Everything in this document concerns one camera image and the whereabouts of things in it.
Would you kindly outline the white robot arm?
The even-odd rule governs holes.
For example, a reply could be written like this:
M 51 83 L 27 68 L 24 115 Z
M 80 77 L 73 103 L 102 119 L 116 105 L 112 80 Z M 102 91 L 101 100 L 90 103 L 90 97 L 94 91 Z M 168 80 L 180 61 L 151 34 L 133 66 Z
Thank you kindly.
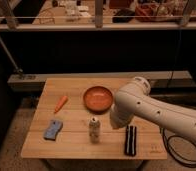
M 196 110 L 151 98 L 150 91 L 143 77 L 134 77 L 119 88 L 110 111 L 111 126 L 123 128 L 137 116 L 196 142 Z

